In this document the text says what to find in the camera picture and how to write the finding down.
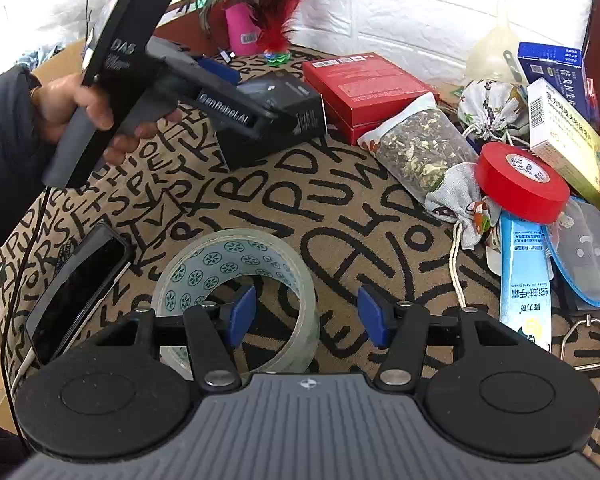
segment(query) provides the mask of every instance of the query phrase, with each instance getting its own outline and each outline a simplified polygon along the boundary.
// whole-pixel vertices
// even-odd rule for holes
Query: blue gripper pad
[[[362,286],[358,289],[357,306],[358,317],[371,342],[379,348],[389,346],[389,329],[384,323],[382,309]]]
[[[207,72],[216,74],[218,77],[221,77],[222,79],[228,81],[234,86],[236,86],[240,82],[240,78],[242,77],[240,75],[240,72],[231,68],[230,66],[218,63],[210,57],[200,57],[197,58],[196,61]]]
[[[249,330],[253,318],[256,316],[256,288],[251,285],[249,289],[234,303],[229,318],[229,327],[224,336],[225,344],[238,348],[244,335]]]

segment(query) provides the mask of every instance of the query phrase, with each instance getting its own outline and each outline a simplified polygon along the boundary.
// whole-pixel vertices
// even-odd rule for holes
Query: blue tube
[[[542,226],[500,216],[500,322],[551,351],[551,288]]]

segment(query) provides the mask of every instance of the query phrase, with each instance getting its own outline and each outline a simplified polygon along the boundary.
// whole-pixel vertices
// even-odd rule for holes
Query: pink water bottle
[[[260,29],[251,21],[251,11],[246,4],[230,7],[226,11],[226,27],[229,32],[229,44],[238,56],[259,54],[257,45]]]

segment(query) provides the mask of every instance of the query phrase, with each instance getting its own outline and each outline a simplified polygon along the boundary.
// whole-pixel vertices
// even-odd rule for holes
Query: black cable
[[[11,410],[11,417],[13,418],[13,425],[16,427],[16,431],[18,432],[18,436],[20,437],[20,442],[22,443],[22,447],[27,452],[29,452],[29,447],[27,446],[27,443],[24,440],[24,436],[22,436],[22,430],[20,429],[20,425],[18,424],[18,419],[16,418],[16,410],[13,405],[13,397],[11,397],[10,383],[9,383],[9,377],[8,377],[7,365],[6,365],[7,337],[9,336],[9,328],[11,326],[11,321],[13,320],[13,314],[15,311],[16,302],[18,301],[18,295],[20,294],[20,283],[22,282],[24,270],[27,267],[27,263],[29,262],[29,255],[31,254],[31,251],[33,250],[33,245],[35,245],[36,240],[38,239],[38,236],[40,236],[40,228],[42,227],[42,221],[45,217],[46,206],[49,202],[50,194],[51,194],[51,188],[47,187],[44,198],[42,199],[42,206],[40,206],[38,221],[36,222],[36,226],[33,229],[33,234],[31,235],[31,240],[29,240],[27,249],[24,251],[24,256],[22,257],[22,262],[20,263],[20,268],[18,269],[18,273],[16,275],[16,280],[13,285],[13,292],[11,293],[11,299],[9,300],[9,307],[7,309],[7,316],[4,319],[4,328],[2,329],[2,340],[0,341],[0,370],[2,371],[2,380],[4,381],[4,390],[5,390],[5,394],[7,396],[7,401],[9,403],[9,409]]]
[[[84,4],[84,44],[87,44],[89,39],[89,19],[91,17],[91,12],[89,11],[89,0],[86,0]]]

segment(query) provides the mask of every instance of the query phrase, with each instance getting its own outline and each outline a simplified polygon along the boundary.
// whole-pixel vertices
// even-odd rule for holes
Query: blue box
[[[544,77],[587,120],[587,75],[579,48],[521,41],[518,59],[529,84]]]

